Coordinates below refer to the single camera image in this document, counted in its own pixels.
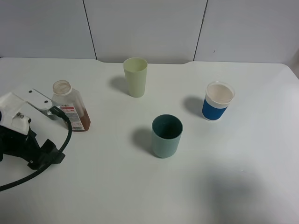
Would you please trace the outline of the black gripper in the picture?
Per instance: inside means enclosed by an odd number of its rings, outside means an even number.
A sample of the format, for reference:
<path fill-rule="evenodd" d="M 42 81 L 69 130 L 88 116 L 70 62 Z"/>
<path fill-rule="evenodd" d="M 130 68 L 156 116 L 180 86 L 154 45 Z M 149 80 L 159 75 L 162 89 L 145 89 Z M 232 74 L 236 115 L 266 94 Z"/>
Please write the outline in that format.
<path fill-rule="evenodd" d="M 56 158 L 52 164 L 59 164 L 65 158 L 64 153 L 58 153 L 56 145 L 47 139 L 42 146 L 35 140 L 36 134 L 30 128 L 31 119 L 27 121 L 26 135 L 0 126 L 0 161 L 4 155 L 20 157 L 28 162 L 28 167 L 38 170 L 43 165 Z"/>

